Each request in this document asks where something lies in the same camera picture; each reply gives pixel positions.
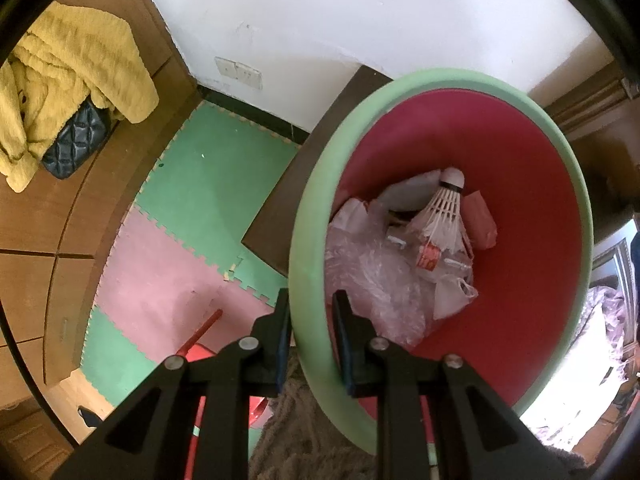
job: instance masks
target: green bin rim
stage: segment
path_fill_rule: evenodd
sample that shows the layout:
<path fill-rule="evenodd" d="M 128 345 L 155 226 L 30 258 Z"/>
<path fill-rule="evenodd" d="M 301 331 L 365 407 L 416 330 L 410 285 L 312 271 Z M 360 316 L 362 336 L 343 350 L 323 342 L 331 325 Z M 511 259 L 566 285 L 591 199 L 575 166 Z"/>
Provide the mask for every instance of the green bin rim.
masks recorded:
<path fill-rule="evenodd" d="M 567 325 L 536 381 L 513 409 L 521 415 L 536 399 L 566 354 L 584 304 L 591 274 L 593 220 L 578 161 L 558 126 L 525 93 L 499 79 L 471 70 L 421 70 L 392 81 L 364 99 L 340 124 L 314 167 L 293 229 L 289 255 L 289 301 L 300 363 L 311 390 L 334 426 L 363 450 L 376 452 L 376 421 L 342 386 L 334 359 L 324 304 L 324 241 L 335 191 L 360 139 L 382 115 L 408 98 L 436 89 L 468 89 L 517 108 L 542 130 L 558 151 L 572 184 L 582 227 L 580 275 Z"/>

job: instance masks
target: wooden cabinet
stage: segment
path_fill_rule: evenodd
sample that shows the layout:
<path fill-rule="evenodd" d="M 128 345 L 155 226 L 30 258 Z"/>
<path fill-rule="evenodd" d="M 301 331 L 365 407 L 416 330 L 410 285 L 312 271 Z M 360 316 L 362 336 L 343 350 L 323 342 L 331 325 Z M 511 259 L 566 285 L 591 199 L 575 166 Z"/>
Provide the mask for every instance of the wooden cabinet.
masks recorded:
<path fill-rule="evenodd" d="M 42 338 L 18 344 L 22 358 L 37 384 L 42 380 Z M 0 408 L 31 396 L 7 346 L 0 348 Z"/>
<path fill-rule="evenodd" d="M 2 428 L 0 445 L 22 473 L 40 480 L 51 478 L 73 451 L 41 410 Z"/>
<path fill-rule="evenodd" d="M 122 18 L 131 27 L 133 38 L 146 69 L 154 75 L 171 57 L 165 36 L 156 27 L 142 0 L 57 0 L 61 4 L 93 7 Z"/>
<path fill-rule="evenodd" d="M 120 123 L 98 154 L 69 216 L 60 245 L 63 253 L 98 253 L 112 216 L 117 229 L 156 158 L 197 104 L 193 83 L 176 60 L 162 68 L 154 83 L 160 97 L 158 108 L 140 124 Z M 130 183 L 135 189 L 127 190 Z M 118 208 L 125 193 L 129 200 Z"/>
<path fill-rule="evenodd" d="M 0 299 L 16 341 L 44 335 L 52 256 L 0 254 Z M 0 346 L 5 345 L 0 334 Z"/>
<path fill-rule="evenodd" d="M 56 262 L 44 338 L 46 384 L 59 383 L 78 368 L 74 362 L 74 350 L 77 344 L 82 345 L 76 337 L 78 324 L 82 323 L 82 300 L 93 266 L 93 259 L 84 258 L 59 258 Z"/>
<path fill-rule="evenodd" d="M 614 61 L 545 108 L 580 164 L 596 229 L 640 200 L 639 97 Z"/>
<path fill-rule="evenodd" d="M 78 189 L 90 161 L 66 180 L 44 169 L 36 172 L 22 193 L 0 182 L 0 249 L 55 253 Z"/>
<path fill-rule="evenodd" d="M 126 20 L 160 100 L 145 121 L 119 123 L 68 179 L 40 169 L 22 193 L 0 185 L 0 299 L 42 386 L 79 367 L 98 280 L 123 216 L 156 158 L 201 101 L 151 0 L 59 1 Z M 4 344 L 0 337 L 0 407 L 30 395 Z"/>

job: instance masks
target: yellow towel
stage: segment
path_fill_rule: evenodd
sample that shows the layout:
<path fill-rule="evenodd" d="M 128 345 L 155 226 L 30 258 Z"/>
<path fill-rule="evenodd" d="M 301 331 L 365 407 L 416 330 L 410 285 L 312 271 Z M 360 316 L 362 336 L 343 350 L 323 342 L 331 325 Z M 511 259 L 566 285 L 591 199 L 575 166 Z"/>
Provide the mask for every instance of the yellow towel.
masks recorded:
<path fill-rule="evenodd" d="M 15 192 L 88 95 L 132 123 L 158 105 L 127 22 L 54 2 L 0 67 L 0 172 Z"/>

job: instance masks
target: green foam mat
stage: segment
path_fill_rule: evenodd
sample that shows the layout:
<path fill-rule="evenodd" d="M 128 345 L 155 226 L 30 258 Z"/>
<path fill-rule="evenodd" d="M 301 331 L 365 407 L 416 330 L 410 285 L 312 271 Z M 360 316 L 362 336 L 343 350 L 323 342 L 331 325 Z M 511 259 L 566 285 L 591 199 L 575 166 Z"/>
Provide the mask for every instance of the green foam mat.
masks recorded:
<path fill-rule="evenodd" d="M 158 225 L 274 304 L 286 279 L 241 239 L 297 147 L 222 108 L 204 104 L 169 144 L 136 203 Z"/>
<path fill-rule="evenodd" d="M 91 310 L 80 368 L 113 406 L 120 404 L 156 368 L 122 335 L 99 306 Z"/>

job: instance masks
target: white wall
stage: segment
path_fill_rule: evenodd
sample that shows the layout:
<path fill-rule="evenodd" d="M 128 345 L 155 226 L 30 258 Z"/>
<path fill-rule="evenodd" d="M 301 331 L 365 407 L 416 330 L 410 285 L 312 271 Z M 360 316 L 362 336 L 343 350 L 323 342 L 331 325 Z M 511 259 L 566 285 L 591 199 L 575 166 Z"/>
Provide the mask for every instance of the white wall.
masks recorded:
<path fill-rule="evenodd" d="M 306 130 L 360 63 L 392 78 L 435 66 L 480 70 L 536 88 L 545 105 L 611 59 L 566 0 L 154 2 L 198 81 Z M 262 90 L 220 75 L 215 56 L 261 71 Z"/>

